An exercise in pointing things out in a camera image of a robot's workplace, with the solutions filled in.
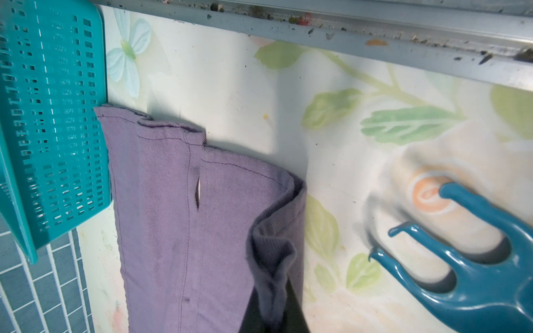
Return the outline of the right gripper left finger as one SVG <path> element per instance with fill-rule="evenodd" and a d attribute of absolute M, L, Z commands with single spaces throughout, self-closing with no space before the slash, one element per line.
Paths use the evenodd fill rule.
<path fill-rule="evenodd" d="M 239 333 L 266 333 L 267 327 L 263 322 L 257 291 L 252 291 L 251 298 L 248 302 Z"/>

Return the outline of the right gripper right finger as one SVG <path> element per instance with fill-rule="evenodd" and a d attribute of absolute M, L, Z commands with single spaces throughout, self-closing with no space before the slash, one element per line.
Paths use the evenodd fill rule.
<path fill-rule="evenodd" d="M 283 333 L 309 333 L 309 328 L 291 281 L 286 286 L 287 301 L 283 316 Z"/>

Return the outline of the purple trousers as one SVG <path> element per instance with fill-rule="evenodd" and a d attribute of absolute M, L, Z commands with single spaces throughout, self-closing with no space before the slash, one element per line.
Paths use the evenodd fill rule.
<path fill-rule="evenodd" d="M 303 300 L 305 181 L 210 147 L 188 123 L 113 105 L 95 112 L 129 331 L 239 332 L 257 291 L 266 332 L 283 332 L 288 280 Z"/>

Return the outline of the teal plastic mesh basket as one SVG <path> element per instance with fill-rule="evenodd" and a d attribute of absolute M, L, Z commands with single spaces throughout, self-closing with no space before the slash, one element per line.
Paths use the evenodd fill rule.
<path fill-rule="evenodd" d="M 30 263 L 110 205 L 106 101 L 95 5 L 1 3 L 1 216 Z"/>

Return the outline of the aluminium side rail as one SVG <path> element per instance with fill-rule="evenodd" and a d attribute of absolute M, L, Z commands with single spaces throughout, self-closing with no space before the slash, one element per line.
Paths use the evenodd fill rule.
<path fill-rule="evenodd" d="M 111 8 L 532 89 L 532 16 L 457 1 L 107 1 Z"/>

